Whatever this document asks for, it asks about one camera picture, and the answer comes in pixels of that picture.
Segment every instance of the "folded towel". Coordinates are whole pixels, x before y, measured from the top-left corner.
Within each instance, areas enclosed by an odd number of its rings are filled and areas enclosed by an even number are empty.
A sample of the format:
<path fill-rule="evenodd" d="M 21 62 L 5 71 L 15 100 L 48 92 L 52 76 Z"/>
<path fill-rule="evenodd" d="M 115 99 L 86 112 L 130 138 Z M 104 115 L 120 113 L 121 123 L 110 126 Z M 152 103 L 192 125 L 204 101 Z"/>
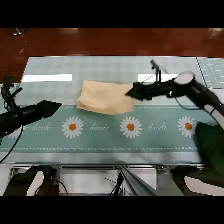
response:
<path fill-rule="evenodd" d="M 125 95 L 132 87 L 132 84 L 84 80 L 81 96 L 76 101 L 77 108 L 102 114 L 134 111 L 133 99 Z"/>

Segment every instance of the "cable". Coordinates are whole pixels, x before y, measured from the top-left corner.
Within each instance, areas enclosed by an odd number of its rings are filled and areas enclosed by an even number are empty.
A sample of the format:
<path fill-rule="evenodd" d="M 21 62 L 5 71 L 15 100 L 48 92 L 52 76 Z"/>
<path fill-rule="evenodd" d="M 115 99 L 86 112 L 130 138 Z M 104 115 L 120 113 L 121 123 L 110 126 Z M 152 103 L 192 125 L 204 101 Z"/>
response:
<path fill-rule="evenodd" d="M 19 141 L 21 135 L 23 133 L 23 125 L 22 125 L 22 128 L 21 128 L 21 131 L 20 131 L 20 134 L 18 136 L 18 138 L 16 139 L 14 145 L 12 146 L 12 148 L 8 151 L 8 153 L 1 159 L 0 163 L 2 163 L 8 156 L 9 154 L 12 152 L 12 150 L 14 149 L 15 145 L 17 144 L 17 142 Z"/>
<path fill-rule="evenodd" d="M 178 105 L 181 107 L 181 108 L 183 108 L 183 109 L 185 109 L 185 110 L 201 110 L 201 108 L 187 108 L 187 107 L 184 107 L 183 105 L 181 105 L 180 104 L 180 102 L 177 100 L 177 98 L 175 97 L 175 100 L 176 100 L 176 102 L 178 103 Z"/>
<path fill-rule="evenodd" d="M 63 186 L 63 188 L 65 189 L 66 195 L 68 196 L 68 191 L 67 191 L 65 185 L 60 180 L 49 180 L 49 181 L 55 181 L 55 182 L 60 183 Z M 36 196 L 36 194 L 38 193 L 38 191 L 40 190 L 40 188 L 42 187 L 43 184 L 44 184 L 44 182 L 36 189 L 33 196 Z"/>

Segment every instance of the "dark green cloth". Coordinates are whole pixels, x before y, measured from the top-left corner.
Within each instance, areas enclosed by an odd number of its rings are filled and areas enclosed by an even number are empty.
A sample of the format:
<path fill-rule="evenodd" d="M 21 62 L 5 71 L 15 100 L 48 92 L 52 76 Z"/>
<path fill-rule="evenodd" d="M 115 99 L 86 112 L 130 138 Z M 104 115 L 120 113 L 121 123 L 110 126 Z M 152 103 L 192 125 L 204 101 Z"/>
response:
<path fill-rule="evenodd" d="M 205 165 L 224 175 L 224 130 L 219 125 L 198 123 L 196 144 Z"/>

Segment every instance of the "daisy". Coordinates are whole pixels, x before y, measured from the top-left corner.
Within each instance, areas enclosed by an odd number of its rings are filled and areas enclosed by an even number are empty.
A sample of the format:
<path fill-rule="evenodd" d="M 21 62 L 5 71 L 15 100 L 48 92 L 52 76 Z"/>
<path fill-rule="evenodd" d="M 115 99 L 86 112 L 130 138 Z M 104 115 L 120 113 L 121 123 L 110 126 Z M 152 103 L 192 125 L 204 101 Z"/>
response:
<path fill-rule="evenodd" d="M 123 135 L 126 135 L 126 138 L 135 138 L 141 134 L 140 130 L 142 130 L 140 121 L 134 117 L 123 119 L 120 127 L 120 131 L 123 131 Z"/>
<path fill-rule="evenodd" d="M 178 120 L 177 127 L 179 131 L 182 131 L 182 135 L 191 138 L 195 133 L 196 125 L 197 122 L 194 120 L 194 118 L 185 116 Z"/>
<path fill-rule="evenodd" d="M 70 137 L 71 139 L 81 135 L 83 127 L 83 122 L 78 117 L 69 117 L 65 122 L 63 122 L 61 131 L 64 132 L 63 135 L 66 135 L 66 138 Z"/>
<path fill-rule="evenodd" d="M 14 132 L 12 132 L 11 134 L 9 134 L 8 135 L 8 138 L 18 138 L 19 137 L 19 135 L 20 135 L 20 132 L 21 132 L 21 128 L 22 128 L 22 126 L 20 127 L 20 128 L 18 128 L 18 129 L 16 129 Z"/>

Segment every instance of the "robotic arm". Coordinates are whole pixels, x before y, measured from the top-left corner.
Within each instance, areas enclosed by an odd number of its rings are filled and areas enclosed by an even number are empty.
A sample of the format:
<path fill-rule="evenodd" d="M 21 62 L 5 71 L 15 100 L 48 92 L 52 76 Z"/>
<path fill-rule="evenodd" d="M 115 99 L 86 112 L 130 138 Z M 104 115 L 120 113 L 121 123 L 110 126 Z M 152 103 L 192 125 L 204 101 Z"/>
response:
<path fill-rule="evenodd" d="M 212 91 L 198 83 L 192 72 L 183 72 L 172 80 L 156 81 L 151 85 L 133 83 L 133 88 L 126 95 L 138 100 L 151 100 L 152 97 L 161 95 L 166 95 L 168 98 L 187 96 L 195 105 L 208 112 L 224 129 L 224 104 Z"/>

